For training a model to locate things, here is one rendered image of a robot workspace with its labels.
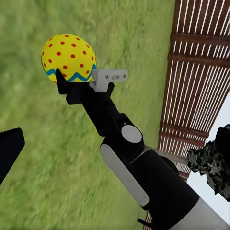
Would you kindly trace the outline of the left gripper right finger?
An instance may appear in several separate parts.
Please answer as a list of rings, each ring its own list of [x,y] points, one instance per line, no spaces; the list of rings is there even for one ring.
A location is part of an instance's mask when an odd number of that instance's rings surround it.
[[[215,146],[230,166],[230,129],[219,127],[215,138]]]

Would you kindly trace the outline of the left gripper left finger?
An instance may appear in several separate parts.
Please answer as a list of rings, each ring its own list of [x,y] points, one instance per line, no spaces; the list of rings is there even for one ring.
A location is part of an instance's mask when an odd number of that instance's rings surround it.
[[[20,127],[0,133],[0,184],[25,146]]]

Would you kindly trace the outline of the easter egg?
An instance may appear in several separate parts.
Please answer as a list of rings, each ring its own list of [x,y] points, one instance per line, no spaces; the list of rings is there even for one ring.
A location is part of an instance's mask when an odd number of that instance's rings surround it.
[[[67,82],[90,82],[96,69],[92,47],[76,35],[59,34],[50,38],[43,47],[41,62],[47,76],[57,84],[59,69]]]

